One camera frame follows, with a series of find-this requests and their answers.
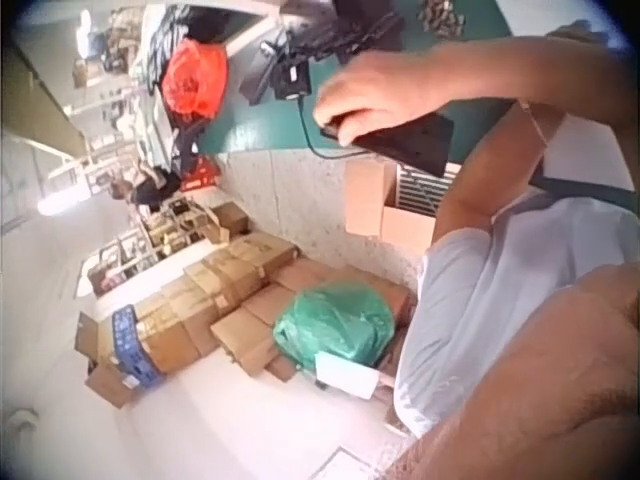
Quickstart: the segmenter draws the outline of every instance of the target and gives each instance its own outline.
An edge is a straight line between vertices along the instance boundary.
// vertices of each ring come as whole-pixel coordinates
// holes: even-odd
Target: green countertop
[[[418,0],[395,0],[397,11],[405,18],[402,40],[408,51],[426,50],[437,42],[433,34],[422,30],[422,25],[416,18],[418,4]],[[466,18],[463,39],[510,35],[507,23],[494,0],[456,0],[455,5],[456,12]],[[245,48],[229,62],[229,81],[223,106],[198,141],[201,152],[216,154],[306,148],[296,102],[276,101],[273,92],[268,89],[261,103],[250,107],[238,93],[242,74],[251,64],[255,52],[255,47]],[[311,142],[317,148],[339,148],[336,143],[320,136],[311,117],[318,86],[338,68],[335,57],[311,64],[314,92],[305,99],[305,119]],[[474,100],[456,102],[443,109],[443,113],[455,122],[450,160],[461,163],[507,108],[508,103],[503,101]]]

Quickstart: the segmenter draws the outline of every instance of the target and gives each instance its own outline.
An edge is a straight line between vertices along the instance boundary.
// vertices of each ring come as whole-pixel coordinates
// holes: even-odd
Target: finger
[[[316,123],[324,126],[334,117],[370,106],[370,96],[366,95],[364,89],[359,88],[358,85],[357,81],[345,78],[327,86],[313,109],[313,118]]]
[[[393,126],[390,114],[384,110],[360,110],[342,121],[338,130],[338,142],[346,147],[362,135]]]

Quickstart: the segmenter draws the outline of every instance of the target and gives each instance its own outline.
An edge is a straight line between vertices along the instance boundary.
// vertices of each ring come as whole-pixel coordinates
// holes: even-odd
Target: blue crate
[[[124,372],[133,375],[143,388],[151,388],[162,382],[164,375],[142,348],[136,323],[133,305],[127,305],[111,315],[114,353]]]

